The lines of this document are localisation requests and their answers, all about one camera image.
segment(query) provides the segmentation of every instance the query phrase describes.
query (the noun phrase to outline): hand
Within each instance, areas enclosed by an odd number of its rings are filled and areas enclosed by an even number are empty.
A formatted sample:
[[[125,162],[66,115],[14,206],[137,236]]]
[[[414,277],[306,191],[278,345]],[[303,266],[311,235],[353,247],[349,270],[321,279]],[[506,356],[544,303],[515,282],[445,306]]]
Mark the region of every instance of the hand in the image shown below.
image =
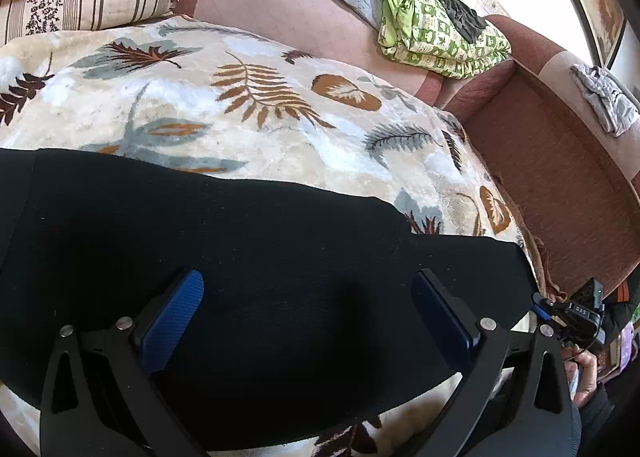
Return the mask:
[[[574,347],[563,347],[560,351],[562,359],[574,356],[573,360],[564,362],[564,372],[568,382],[571,382],[575,373],[577,373],[578,365],[582,367],[578,390],[574,395],[574,405],[578,408],[586,405],[598,388],[598,358],[589,351],[580,353],[581,350],[576,345]]]

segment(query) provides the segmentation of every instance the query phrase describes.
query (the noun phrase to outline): folded gray towel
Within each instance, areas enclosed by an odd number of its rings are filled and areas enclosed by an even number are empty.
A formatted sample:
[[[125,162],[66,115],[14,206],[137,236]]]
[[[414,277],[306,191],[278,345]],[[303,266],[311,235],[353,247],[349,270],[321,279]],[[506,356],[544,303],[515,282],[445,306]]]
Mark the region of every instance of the folded gray towel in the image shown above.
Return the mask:
[[[605,132],[618,137],[638,119],[638,108],[600,67],[575,64],[571,66],[571,75]]]

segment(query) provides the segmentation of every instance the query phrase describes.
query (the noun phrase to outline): wall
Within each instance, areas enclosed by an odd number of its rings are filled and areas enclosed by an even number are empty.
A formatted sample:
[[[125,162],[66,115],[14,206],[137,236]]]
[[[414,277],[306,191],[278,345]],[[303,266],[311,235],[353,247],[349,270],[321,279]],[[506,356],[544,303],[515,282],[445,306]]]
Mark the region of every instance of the wall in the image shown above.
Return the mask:
[[[633,91],[634,87],[638,87],[640,91],[640,42],[628,23],[611,72],[630,91]]]

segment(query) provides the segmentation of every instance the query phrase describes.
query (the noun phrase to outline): green blanket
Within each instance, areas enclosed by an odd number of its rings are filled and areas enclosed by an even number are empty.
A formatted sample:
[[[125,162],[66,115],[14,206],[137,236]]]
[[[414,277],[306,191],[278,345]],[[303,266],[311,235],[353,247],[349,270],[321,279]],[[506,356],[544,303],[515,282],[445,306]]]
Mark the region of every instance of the green blanket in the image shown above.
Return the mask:
[[[438,0],[384,0],[378,43],[395,62],[469,78],[506,60],[511,44],[488,22],[474,44],[458,33]]]

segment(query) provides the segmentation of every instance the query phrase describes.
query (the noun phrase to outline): metal screw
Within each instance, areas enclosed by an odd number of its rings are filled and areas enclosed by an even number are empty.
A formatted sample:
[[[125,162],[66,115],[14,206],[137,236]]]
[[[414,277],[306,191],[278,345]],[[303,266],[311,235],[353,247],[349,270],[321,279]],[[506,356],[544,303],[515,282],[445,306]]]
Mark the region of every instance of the metal screw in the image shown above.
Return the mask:
[[[123,316],[116,322],[116,327],[121,331],[126,331],[133,325],[133,320],[129,316]]]
[[[498,324],[495,323],[495,320],[493,318],[482,318],[482,320],[480,321],[480,326],[485,331],[494,331]]]
[[[547,338],[551,338],[551,336],[554,335],[554,328],[544,323],[540,326],[540,334],[542,334],[542,336],[546,336]]]
[[[74,326],[72,325],[65,325],[63,326],[62,329],[60,329],[60,336],[62,336],[62,338],[71,336],[73,333],[74,333]]]

